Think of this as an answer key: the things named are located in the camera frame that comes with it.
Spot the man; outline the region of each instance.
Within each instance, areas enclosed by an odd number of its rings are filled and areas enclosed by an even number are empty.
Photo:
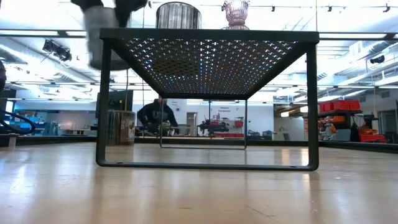
[[[6,68],[4,68],[4,65],[2,64],[0,60],[0,93],[4,89],[4,86],[6,86]]]
[[[130,13],[145,7],[148,0],[115,0],[114,9],[105,8],[101,0],[72,0],[84,13],[85,29],[88,36],[88,50],[90,52],[90,66],[101,70],[102,41],[101,28],[125,28]],[[125,70],[129,65],[114,52],[111,54],[111,70]]]
[[[161,104],[163,104],[163,119],[160,118]],[[157,132],[157,127],[160,122],[169,121],[172,127],[178,127],[177,121],[175,120],[172,109],[167,106],[167,99],[162,99],[160,96],[155,99],[153,103],[145,105],[141,110],[138,111],[137,117],[144,126],[148,126],[150,132]]]

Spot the pink glass vase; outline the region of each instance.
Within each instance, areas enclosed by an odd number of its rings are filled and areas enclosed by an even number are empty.
[[[248,17],[248,8],[250,1],[248,0],[226,0],[221,8],[225,11],[228,25],[245,26],[245,20]]]

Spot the ceiling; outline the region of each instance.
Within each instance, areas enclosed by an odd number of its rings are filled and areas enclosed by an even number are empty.
[[[112,0],[103,0],[107,7],[114,7]],[[132,14],[129,27],[154,28],[157,8],[170,1],[152,1],[152,8],[146,7]],[[222,0],[191,0],[183,1],[197,7],[202,13],[202,28],[221,29],[228,26],[224,12],[221,12]],[[386,3],[391,7],[386,10]],[[2,0],[0,13],[0,29],[41,29],[41,30],[83,30],[83,14],[79,7],[68,0]],[[317,30],[320,32],[396,32],[398,29],[398,0],[251,0],[246,25],[252,30]],[[23,37],[0,37],[1,55],[10,55],[17,62],[8,64],[9,81],[18,82],[57,82],[87,83],[87,85],[9,85],[10,88],[29,90],[33,97],[69,98],[94,100],[99,86],[93,83],[100,81],[100,73],[91,69],[88,64],[88,52],[85,39],[53,39],[57,44],[71,50],[72,61],[60,64],[54,56],[47,55],[43,50],[45,39]],[[393,44],[383,50],[386,61],[380,65],[370,65],[368,58],[348,57],[353,52],[350,46],[355,41],[321,41],[318,45],[318,84],[335,85],[370,85],[382,79],[395,76],[397,47]],[[375,57],[381,53],[369,54]],[[380,76],[382,71],[368,74],[353,82],[347,81],[369,71],[389,66],[387,76]],[[286,71],[270,84],[274,85],[306,85],[305,57],[297,60]],[[116,83],[127,82],[127,72],[112,72],[111,78]],[[152,100],[155,93],[142,82],[134,71],[128,72],[129,89],[144,89],[144,100]],[[113,90],[123,90],[124,85],[114,85]],[[302,87],[265,87],[264,94],[274,94],[276,101],[305,101],[306,89]],[[320,88],[320,98],[333,95],[338,88]],[[142,101],[142,94],[134,94],[134,101]]]

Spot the black metal table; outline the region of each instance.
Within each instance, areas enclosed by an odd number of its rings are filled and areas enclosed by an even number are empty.
[[[319,163],[316,54],[316,45],[319,43],[318,32],[102,29],[100,37],[103,40],[103,64],[96,149],[96,161],[99,165],[181,169],[317,169]],[[244,100],[244,149],[247,139],[248,99],[303,54],[307,54],[308,165],[255,166],[107,162],[105,159],[106,112],[108,110],[111,50],[125,60],[163,98]]]

